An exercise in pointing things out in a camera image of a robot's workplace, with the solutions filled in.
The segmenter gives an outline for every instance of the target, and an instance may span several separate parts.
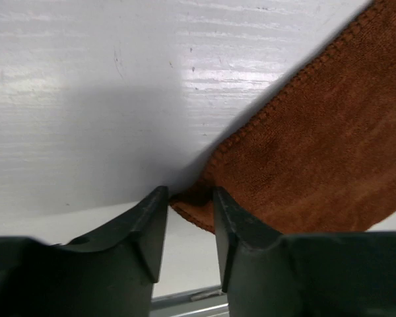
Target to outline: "scratch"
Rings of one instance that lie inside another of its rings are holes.
[[[125,84],[127,84],[127,83],[126,83],[126,80],[125,80],[125,77],[121,74],[121,71],[120,71],[120,69],[119,69],[119,58],[117,57],[116,47],[114,47],[113,52],[114,52],[113,61],[114,61],[114,65],[116,66],[116,70],[117,70],[117,72],[119,73],[120,78],[122,78],[123,82],[125,82]]]

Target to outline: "brown cloth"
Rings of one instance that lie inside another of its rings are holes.
[[[374,1],[172,207],[213,232],[213,186],[284,233],[366,230],[396,211],[396,0]]]

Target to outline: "brown towel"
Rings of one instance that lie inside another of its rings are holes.
[[[214,231],[222,186],[281,232],[366,230],[396,211],[396,0],[377,0],[172,199]]]

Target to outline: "white surface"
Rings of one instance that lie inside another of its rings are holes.
[[[0,234],[65,242],[184,188],[367,2],[0,0]],[[217,284],[213,236],[171,212],[162,269],[156,295]]]

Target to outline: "stitched edge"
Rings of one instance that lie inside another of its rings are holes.
[[[281,102],[288,96],[288,94],[295,88],[302,87],[306,84],[306,81],[314,76],[321,67],[323,67],[328,61],[333,60],[340,52],[341,48],[351,42],[362,29],[368,26],[381,12],[386,8],[387,3],[385,0],[377,0],[372,3],[364,12],[360,13],[354,21],[352,21],[317,57],[315,57],[309,64],[301,69],[291,80],[281,89],[281,91],[270,100],[260,111],[258,111],[243,127],[237,132],[233,133],[227,139],[220,143],[213,154],[210,156],[208,162],[204,167],[202,175],[199,179],[190,187],[187,192],[195,192],[199,188],[210,189],[211,180],[213,176],[213,170],[216,165],[223,160],[223,156],[227,153],[230,148],[235,144],[239,143],[249,132],[257,127],[261,122],[264,122],[269,117],[270,110],[276,110],[277,106],[281,105]],[[204,230],[215,232],[214,226],[209,226],[201,221],[198,221],[194,216],[183,210],[178,206],[181,202],[180,197],[182,194],[175,195],[170,206],[179,213],[185,220],[193,223],[194,225],[201,227]]]

